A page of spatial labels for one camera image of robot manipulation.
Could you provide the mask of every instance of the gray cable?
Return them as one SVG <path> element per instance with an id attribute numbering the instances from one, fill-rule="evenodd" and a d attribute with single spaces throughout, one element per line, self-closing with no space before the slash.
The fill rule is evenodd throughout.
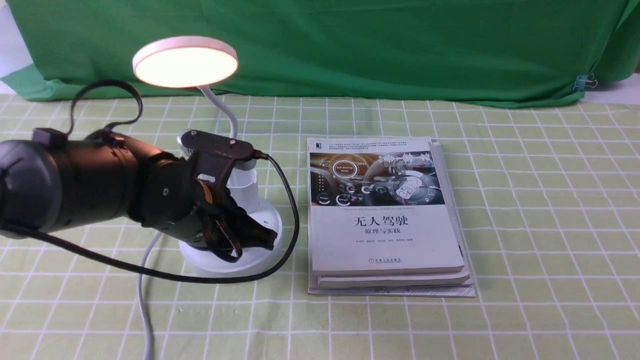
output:
<path id="1" fill-rule="evenodd" d="M 232 139 L 237 138 L 238 137 L 238 119 L 234 115 L 234 112 L 231 111 L 231 109 L 227 105 L 225 105 L 224 102 L 222 102 L 218 97 L 216 97 L 216 95 L 213 93 L 213 91 L 211 91 L 211 89 L 208 86 L 198 86 L 198 89 L 200 89 L 200 91 L 206 96 L 207 99 L 213 102 L 213 105 L 217 106 L 220 110 L 222 110 L 223 113 L 227 114 L 227 116 L 229 117 L 229 120 L 231 121 L 231 134 L 229 137 Z"/>
<path id="2" fill-rule="evenodd" d="M 149 254 L 151 254 L 151 250 L 156 246 L 158 239 L 160 239 L 162 233 L 159 231 L 154 236 L 153 240 L 147 246 L 144 255 L 142 255 L 142 260 L 140 261 L 140 266 L 145 266 L 147 264 L 147 259 L 149 258 Z M 152 360 L 153 359 L 153 351 L 154 351 L 154 331 L 151 328 L 151 319 L 149 318 L 149 311 L 147 309 L 147 305 L 145 303 L 145 299 L 143 297 L 142 291 L 142 274 L 138 275 L 138 307 L 140 309 L 140 315 L 142 316 L 142 322 L 145 326 L 145 357 L 144 360 Z"/>
<path id="3" fill-rule="evenodd" d="M 235 139 L 238 137 L 238 119 L 234 115 L 233 111 L 225 105 L 220 99 L 216 97 L 216 95 L 211 91 L 210 88 L 206 86 L 199 86 L 198 89 L 213 102 L 213 105 L 217 106 L 223 113 L 227 114 L 229 120 L 231 122 L 231 133 L 229 137 Z M 140 261 L 140 266 L 145 266 L 147 263 L 147 259 L 149 258 L 149 254 L 151 254 L 151 250 L 156 246 L 158 239 L 160 239 L 162 233 L 159 231 L 154 236 L 153 240 L 147 246 L 144 255 L 142 255 L 142 260 Z M 152 360 L 153 359 L 153 350 L 154 350 L 154 332 L 153 328 L 151 328 L 151 319 L 149 318 L 149 311 L 147 305 L 145 303 L 145 299 L 142 292 L 142 274 L 138 275 L 138 307 L 140 309 L 140 315 L 142 317 L 142 322 L 145 326 L 145 357 L 144 360 Z"/>

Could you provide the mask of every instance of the white desk lamp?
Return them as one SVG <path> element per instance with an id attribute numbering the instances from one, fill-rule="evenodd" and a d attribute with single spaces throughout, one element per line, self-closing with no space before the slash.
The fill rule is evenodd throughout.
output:
<path id="1" fill-rule="evenodd" d="M 213 38 L 181 36 L 164 38 L 142 47 L 133 57 L 133 71 L 140 81 L 164 88 L 198 88 L 231 121 L 231 138 L 237 138 L 237 118 L 209 88 L 223 81 L 238 68 L 236 51 Z M 180 143 L 182 150 L 191 151 Z M 203 180 L 215 181 L 201 177 Z M 257 172 L 254 168 L 235 168 L 227 183 L 231 196 L 239 206 L 262 225 L 276 231 L 274 249 L 244 249 L 236 263 L 227 263 L 214 254 L 196 250 L 180 241 L 186 263 L 199 276 L 235 277 L 261 273 L 282 257 L 282 219 L 277 209 L 258 195 Z"/>

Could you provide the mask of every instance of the white round base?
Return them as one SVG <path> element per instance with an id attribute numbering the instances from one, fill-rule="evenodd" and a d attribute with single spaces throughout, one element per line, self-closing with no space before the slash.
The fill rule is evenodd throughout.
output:
<path id="1" fill-rule="evenodd" d="M 272 203 L 260 199 L 258 209 L 249 214 L 254 220 L 278 233 L 273 250 L 243 249 L 236 263 L 227 263 L 211 252 L 196 250 L 180 241 L 180 251 L 187 266 L 200 277 L 237 277 L 259 274 L 273 266 L 284 254 L 282 248 L 282 218 Z"/>

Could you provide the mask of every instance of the stack of books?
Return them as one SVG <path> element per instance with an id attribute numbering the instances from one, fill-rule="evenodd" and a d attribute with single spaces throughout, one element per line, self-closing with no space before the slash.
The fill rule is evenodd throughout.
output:
<path id="1" fill-rule="evenodd" d="M 475 297 L 440 144 L 310 138 L 308 293 Z"/>

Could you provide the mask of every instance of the green grid tablecloth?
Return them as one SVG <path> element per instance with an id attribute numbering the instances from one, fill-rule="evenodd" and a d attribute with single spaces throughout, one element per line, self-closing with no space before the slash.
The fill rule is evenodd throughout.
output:
<path id="1" fill-rule="evenodd" d="M 259 282 L 149 280 L 162 359 L 637 359 L 640 354 L 639 108 L 581 104 L 506 111 L 449 102 L 226 96 L 241 138 L 270 152 L 297 196 L 298 246 Z M 86 101 L 80 138 L 133 118 L 132 100 Z M 68 128 L 68 103 L 0 95 L 0 136 Z M 203 97 L 145 99 L 120 131 L 179 154 L 185 128 L 226 135 Z M 475 299 L 307 295 L 310 136 L 432 136 L 440 141 L 476 277 Z M 260 190 L 292 216 L 280 180 Z M 138 263 L 154 232 L 123 219 L 60 233 Z M 186 272 L 163 238 L 149 266 Z M 0 240 L 3 359 L 141 359 L 136 276 L 33 240 Z"/>

